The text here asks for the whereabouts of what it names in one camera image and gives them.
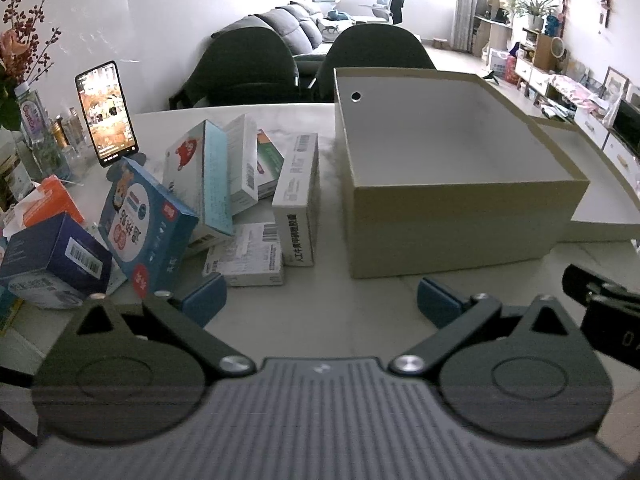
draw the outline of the blue medicine box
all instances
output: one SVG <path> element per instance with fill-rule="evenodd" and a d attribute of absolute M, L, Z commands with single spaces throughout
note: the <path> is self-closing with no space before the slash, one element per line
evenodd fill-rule
<path fill-rule="evenodd" d="M 98 230 L 140 298 L 173 290 L 198 215 L 135 161 L 115 170 Z"/>
<path fill-rule="evenodd" d="M 111 253 L 67 213 L 13 235 L 0 266 L 0 285 L 42 308 L 74 308 L 105 292 Z"/>

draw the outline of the desk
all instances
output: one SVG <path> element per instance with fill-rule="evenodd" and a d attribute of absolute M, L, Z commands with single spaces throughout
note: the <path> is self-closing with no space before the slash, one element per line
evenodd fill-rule
<path fill-rule="evenodd" d="M 476 16 L 480 20 L 480 27 L 476 35 L 476 46 L 474 56 L 482 57 L 482 50 L 488 43 L 489 48 L 496 50 L 507 50 L 507 42 L 511 39 L 513 29 L 507 23 L 494 22 L 483 16 Z"/>
<path fill-rule="evenodd" d="M 133 117 L 133 127 L 141 149 L 149 156 L 147 168 L 158 174 L 165 147 L 192 126 L 204 119 L 224 125 L 244 112 L 251 112 L 258 126 L 277 144 L 286 142 L 294 132 L 319 134 L 322 197 L 317 264 L 287 267 L 284 286 L 230 289 L 226 306 L 206 330 L 252 357 L 258 365 L 266 356 L 373 355 L 386 363 L 433 334 L 435 328 L 415 304 L 420 276 L 352 280 L 348 275 L 335 167 L 334 105 L 194 108 L 138 115 Z M 104 179 L 105 172 L 103 168 L 93 168 L 85 185 L 72 190 L 78 207 L 92 221 L 98 219 L 110 186 Z M 236 220 L 269 221 L 273 217 L 264 202 Z M 629 286 L 637 285 L 640 276 L 640 259 L 634 248 L 631 243 L 621 242 L 559 244 L 541 260 L 445 272 L 434 277 L 460 293 L 488 292 L 510 304 L 528 304 L 542 292 L 553 294 L 580 322 L 583 307 L 562 293 L 562 272 L 570 263 L 583 264 Z M 202 258 L 197 256 L 184 262 L 181 279 L 196 279 L 201 265 Z M 138 302 L 128 284 L 113 299 L 116 303 Z M 71 312 L 25 306 L 14 328 L 47 352 L 71 316 Z M 613 378 L 616 399 L 640 385 L 640 372 L 605 356 L 601 358 Z"/>

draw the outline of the smartphone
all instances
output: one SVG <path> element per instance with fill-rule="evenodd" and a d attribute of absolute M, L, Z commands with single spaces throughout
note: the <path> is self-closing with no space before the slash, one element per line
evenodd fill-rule
<path fill-rule="evenodd" d="M 137 153 L 138 141 L 115 61 L 76 76 L 76 88 L 100 165 L 105 168 L 123 156 Z"/>

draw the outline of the small stool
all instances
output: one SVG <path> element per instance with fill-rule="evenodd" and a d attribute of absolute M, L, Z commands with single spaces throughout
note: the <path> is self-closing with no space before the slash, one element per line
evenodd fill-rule
<path fill-rule="evenodd" d="M 433 38 L 433 47 L 439 50 L 445 50 L 449 45 L 449 40 L 441 40 L 440 38 Z"/>

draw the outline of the cartoon child illustration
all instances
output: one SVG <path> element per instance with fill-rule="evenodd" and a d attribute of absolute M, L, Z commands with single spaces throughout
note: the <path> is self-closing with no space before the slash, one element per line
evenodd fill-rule
<path fill-rule="evenodd" d="M 122 171 L 122 176 L 116 184 L 116 192 L 113 195 L 113 208 L 116 211 L 119 211 L 124 204 L 124 199 L 127 196 L 127 189 L 129 189 L 129 184 L 132 180 L 133 173 L 127 168 L 124 168 Z"/>
<path fill-rule="evenodd" d="M 178 171 L 184 168 L 191 157 L 196 152 L 196 146 L 198 145 L 198 141 L 196 139 L 188 139 L 185 140 L 178 148 L 175 150 L 175 154 L 180 156 L 180 165 L 178 166 Z"/>

